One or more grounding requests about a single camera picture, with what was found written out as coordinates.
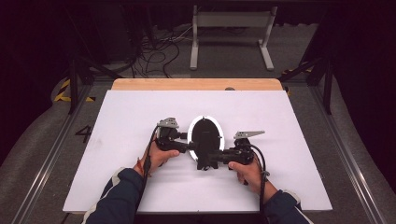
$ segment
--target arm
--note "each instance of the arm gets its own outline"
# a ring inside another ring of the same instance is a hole
[[[161,151],[155,142],[150,148],[150,173],[166,163],[170,158],[178,156],[177,150]],[[138,160],[134,168],[120,168],[108,181],[101,199],[84,215],[86,223],[133,223],[136,203],[139,200],[143,185],[143,167],[147,151],[142,160]]]
[[[228,165],[237,172],[240,183],[246,180],[250,190],[260,195],[262,175],[257,158],[249,165],[235,161],[231,161]],[[263,218],[269,218],[271,224],[312,223],[302,213],[297,195],[286,190],[277,190],[269,181],[264,184],[263,202]]]

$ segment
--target table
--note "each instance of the table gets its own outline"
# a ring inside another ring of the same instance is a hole
[[[223,91],[229,87],[236,91]],[[225,148],[233,146],[237,131],[264,127],[266,134],[250,141],[265,148],[267,167],[270,173],[274,171],[271,181],[281,189],[295,189],[304,200],[304,210],[332,209],[289,98],[278,80],[137,78],[118,79],[107,92],[64,211],[81,213],[94,204],[109,177],[121,166],[131,166],[132,160],[143,154],[147,137],[159,119],[175,116],[179,130],[184,132],[197,115],[210,115],[220,123]],[[228,171],[225,164],[217,170],[197,171],[196,161],[186,153],[154,175],[148,180],[140,214],[259,210],[257,196],[238,185],[235,173]],[[310,188],[301,185],[302,181]]]

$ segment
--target gray carpet floor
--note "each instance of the gray carpet floor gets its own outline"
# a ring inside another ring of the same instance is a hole
[[[172,77],[279,77],[286,69],[295,68],[302,58],[306,46],[315,32],[316,26],[274,27],[268,49],[275,71],[265,69],[257,39],[262,32],[247,29],[240,34],[232,34],[224,29],[205,30],[200,34],[198,69],[191,71],[191,42],[186,39],[179,43],[179,55],[166,66]],[[146,59],[154,51],[145,54]],[[177,48],[170,46],[163,50],[167,60],[177,55]],[[160,61],[161,55],[151,57]],[[142,68],[146,62],[140,60]],[[110,68],[120,66],[113,63]],[[162,70],[163,63],[149,63],[148,70]],[[121,73],[131,77],[131,70]],[[162,72],[146,73],[149,77],[163,77]],[[284,83],[290,88],[290,102],[300,123],[306,142],[311,150],[316,166],[323,175],[323,183],[329,194],[333,210],[327,212],[306,212],[315,223],[370,223],[354,189],[346,168],[338,154],[336,144],[319,106],[315,102],[311,87],[304,84],[305,74],[300,74],[292,82]],[[84,136],[76,132],[86,125],[94,126],[106,91],[111,81],[98,77],[89,92],[96,97],[95,102],[84,102],[76,120],[65,138],[61,154],[53,167],[43,190],[35,202],[26,223],[61,223],[65,197],[76,173],[86,143]],[[63,81],[54,87],[54,99]],[[23,199],[31,187],[37,172],[47,155],[67,117],[70,103],[54,102],[53,107],[41,115],[21,136],[0,168],[0,223],[11,223]],[[376,168],[359,138],[347,113],[342,95],[333,83],[332,117],[340,135],[350,148],[361,172],[374,195],[380,212],[388,223],[396,223],[396,196],[384,176]],[[70,215],[65,223],[80,223],[82,215]],[[178,216],[137,216],[135,223],[256,223],[254,215],[178,215]]]

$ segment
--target sleeve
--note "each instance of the sleeve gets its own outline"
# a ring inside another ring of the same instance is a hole
[[[300,198],[287,190],[279,190],[264,205],[264,215],[271,224],[313,223],[302,213]]]
[[[133,223],[143,178],[134,169],[120,168],[108,181],[101,199],[84,215],[82,224]]]

